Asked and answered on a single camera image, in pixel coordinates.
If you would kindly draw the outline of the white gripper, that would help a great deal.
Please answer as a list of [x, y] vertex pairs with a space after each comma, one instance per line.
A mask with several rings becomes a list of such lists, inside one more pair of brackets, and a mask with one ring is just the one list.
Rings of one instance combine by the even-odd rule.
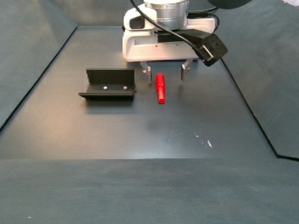
[[[213, 18], [187, 18], [185, 6], [140, 6], [141, 12], [173, 32], [201, 31], [212, 33]], [[124, 15], [123, 56], [128, 62], [140, 62], [143, 73], [152, 84], [152, 68], [147, 61], [185, 60], [181, 64], [181, 81], [191, 70], [196, 54], [183, 40], [161, 31], [131, 9]]]

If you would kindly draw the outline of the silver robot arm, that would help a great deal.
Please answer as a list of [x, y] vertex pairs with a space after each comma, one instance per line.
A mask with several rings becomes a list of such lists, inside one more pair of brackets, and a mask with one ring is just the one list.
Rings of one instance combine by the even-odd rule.
[[124, 15], [123, 57], [139, 62], [144, 73], [152, 76], [148, 61], [183, 60], [181, 76], [189, 64], [200, 57], [192, 47], [179, 38], [163, 42], [163, 29], [171, 32], [213, 33], [215, 18], [188, 18], [189, 0], [144, 0]]

